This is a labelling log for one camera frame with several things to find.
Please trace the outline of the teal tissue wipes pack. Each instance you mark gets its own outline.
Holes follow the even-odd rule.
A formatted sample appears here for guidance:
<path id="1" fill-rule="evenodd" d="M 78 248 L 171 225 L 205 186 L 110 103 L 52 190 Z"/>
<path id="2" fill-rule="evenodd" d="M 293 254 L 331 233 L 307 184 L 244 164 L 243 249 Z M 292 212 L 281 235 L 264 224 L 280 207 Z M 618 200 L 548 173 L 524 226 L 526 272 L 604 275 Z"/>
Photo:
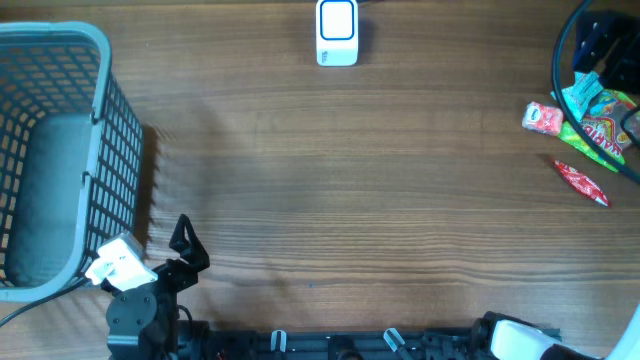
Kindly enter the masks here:
<path id="1" fill-rule="evenodd" d="M 599 75 L 594 72 L 575 72 L 575 82 L 562 90 L 568 109 L 577 122 L 580 122 L 590 102 L 603 91 Z"/>

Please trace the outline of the green Haribo gummy bag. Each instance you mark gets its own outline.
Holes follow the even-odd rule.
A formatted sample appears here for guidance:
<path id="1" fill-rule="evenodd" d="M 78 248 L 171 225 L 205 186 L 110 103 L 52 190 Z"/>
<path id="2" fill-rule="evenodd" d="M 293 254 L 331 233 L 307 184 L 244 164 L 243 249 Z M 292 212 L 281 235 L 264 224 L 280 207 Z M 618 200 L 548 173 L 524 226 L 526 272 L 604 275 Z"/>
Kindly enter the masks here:
<path id="1" fill-rule="evenodd" d="M 636 104 L 623 92 L 603 90 L 591 100 L 581 120 L 585 133 L 620 163 L 625 162 L 622 152 L 632 145 L 620 122 L 635 107 Z M 612 172 L 618 172 L 591 149 L 567 121 L 563 123 L 558 138 Z"/>

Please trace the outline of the small red white carton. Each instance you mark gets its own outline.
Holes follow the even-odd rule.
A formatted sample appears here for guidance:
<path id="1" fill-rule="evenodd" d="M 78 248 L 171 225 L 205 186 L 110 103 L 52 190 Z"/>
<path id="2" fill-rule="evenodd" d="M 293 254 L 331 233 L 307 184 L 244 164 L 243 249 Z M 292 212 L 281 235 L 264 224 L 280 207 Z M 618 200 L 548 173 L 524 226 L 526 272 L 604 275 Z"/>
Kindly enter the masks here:
<path id="1" fill-rule="evenodd" d="M 563 121 L 561 109 L 531 102 L 526 107 L 522 126 L 527 130 L 557 136 L 561 132 Z"/>

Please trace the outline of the red candy bar wrapper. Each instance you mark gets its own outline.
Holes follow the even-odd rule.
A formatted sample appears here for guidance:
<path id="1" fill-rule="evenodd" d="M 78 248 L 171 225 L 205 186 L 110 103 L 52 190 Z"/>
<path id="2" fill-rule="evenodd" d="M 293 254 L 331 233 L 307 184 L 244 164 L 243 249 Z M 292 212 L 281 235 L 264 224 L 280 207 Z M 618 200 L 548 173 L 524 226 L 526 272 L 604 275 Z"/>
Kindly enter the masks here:
<path id="1" fill-rule="evenodd" d="M 589 177 L 559 160 L 553 160 L 553 165 L 565 182 L 576 192 L 604 207 L 610 206 L 605 193 Z"/>

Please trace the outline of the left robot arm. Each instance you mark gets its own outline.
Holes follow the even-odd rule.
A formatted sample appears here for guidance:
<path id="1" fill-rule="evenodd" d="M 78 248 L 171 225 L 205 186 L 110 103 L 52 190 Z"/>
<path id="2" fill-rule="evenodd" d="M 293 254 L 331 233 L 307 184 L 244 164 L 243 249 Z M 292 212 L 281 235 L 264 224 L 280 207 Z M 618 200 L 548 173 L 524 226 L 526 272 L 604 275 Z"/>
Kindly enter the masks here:
<path id="1" fill-rule="evenodd" d="M 210 258 L 189 217 L 179 216 L 169 247 L 178 253 L 153 269 L 157 280 L 116 291 L 106 312 L 112 359 L 203 359 L 209 326 L 193 320 L 177 294 L 198 283 Z"/>

